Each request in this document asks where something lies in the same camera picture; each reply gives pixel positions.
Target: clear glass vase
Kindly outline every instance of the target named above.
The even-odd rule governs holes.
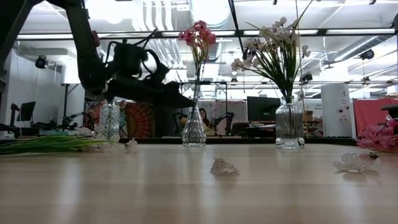
[[[205,128],[200,117],[198,100],[193,108],[190,108],[187,122],[182,130],[182,144],[188,147],[201,147],[206,144]]]
[[[304,148],[303,111],[292,103],[292,96],[282,100],[276,111],[276,146],[279,149]]]
[[[105,101],[101,106],[99,125],[103,128],[107,140],[110,140],[112,135],[119,134],[119,118],[119,106]]]

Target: wooden table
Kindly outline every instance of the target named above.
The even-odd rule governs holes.
[[[0,223],[398,223],[398,155],[379,173],[337,172],[357,147],[139,145],[123,152],[0,158]],[[240,175],[213,176],[213,157]]]

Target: green grass bundle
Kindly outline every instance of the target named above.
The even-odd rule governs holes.
[[[0,155],[13,155],[22,153],[57,153],[79,152],[82,147],[99,143],[104,140],[94,140],[88,137],[77,136],[44,136],[33,139],[16,140],[14,142],[0,144]]]

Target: person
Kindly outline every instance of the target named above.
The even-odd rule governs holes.
[[[203,121],[203,124],[205,125],[205,133],[206,135],[214,135],[214,132],[212,130],[213,128],[213,123],[207,119],[207,112],[204,108],[199,108],[200,112],[200,117],[201,120]]]

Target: computer monitor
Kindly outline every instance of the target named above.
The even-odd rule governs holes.
[[[17,121],[30,121],[32,119],[33,110],[36,102],[29,102],[21,104]]]
[[[248,96],[247,104],[249,121],[275,121],[280,99]]]

